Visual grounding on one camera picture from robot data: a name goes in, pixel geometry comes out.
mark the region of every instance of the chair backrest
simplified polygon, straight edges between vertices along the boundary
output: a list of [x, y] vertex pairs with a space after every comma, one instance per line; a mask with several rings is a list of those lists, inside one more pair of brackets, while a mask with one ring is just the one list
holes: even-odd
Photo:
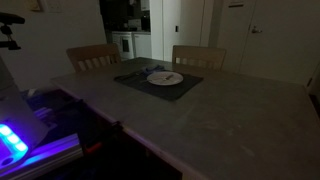
[[121, 62], [118, 46], [114, 43], [70, 48], [67, 55], [76, 72]]
[[221, 70], [225, 49], [198, 46], [173, 46], [172, 62]]

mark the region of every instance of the marble tabletop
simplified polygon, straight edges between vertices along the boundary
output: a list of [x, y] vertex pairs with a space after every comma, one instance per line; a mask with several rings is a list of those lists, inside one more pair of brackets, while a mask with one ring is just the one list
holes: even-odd
[[[156, 64], [204, 80], [174, 102], [113, 80]], [[52, 83], [192, 179], [320, 179], [319, 119], [301, 85], [146, 58]]]

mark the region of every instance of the kitchen cabinet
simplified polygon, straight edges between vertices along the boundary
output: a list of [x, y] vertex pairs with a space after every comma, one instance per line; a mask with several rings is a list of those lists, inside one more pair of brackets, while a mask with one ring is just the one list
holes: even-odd
[[150, 2], [149, 0], [141, 0], [141, 11], [149, 11], [150, 10]]
[[151, 35], [134, 34], [136, 57], [152, 58], [151, 56]]

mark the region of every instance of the wall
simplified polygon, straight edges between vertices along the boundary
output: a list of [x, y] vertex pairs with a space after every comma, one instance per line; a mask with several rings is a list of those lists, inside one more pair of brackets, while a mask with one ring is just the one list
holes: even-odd
[[216, 0], [205, 0], [202, 14], [202, 32], [200, 46], [208, 47], [210, 42], [210, 33], [213, 17], [213, 7]]
[[[97, 0], [60, 0], [61, 13], [32, 12], [24, 1], [1, 0], [1, 12], [26, 19], [13, 24], [13, 38], [22, 47], [18, 51], [0, 49], [20, 90], [50, 87], [53, 77], [74, 72], [65, 53], [67, 48], [106, 43]], [[0, 34], [0, 40], [6, 40]]]
[[209, 36], [209, 47], [217, 47], [223, 0], [214, 0]]

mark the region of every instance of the white plate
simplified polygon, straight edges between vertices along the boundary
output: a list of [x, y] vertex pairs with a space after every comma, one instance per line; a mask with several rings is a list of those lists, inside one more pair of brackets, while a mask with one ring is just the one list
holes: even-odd
[[147, 80], [155, 85], [159, 86], [171, 86], [174, 84], [178, 84], [183, 81], [183, 76], [179, 73], [163, 71], [163, 72], [155, 72], [150, 74], [147, 77]]

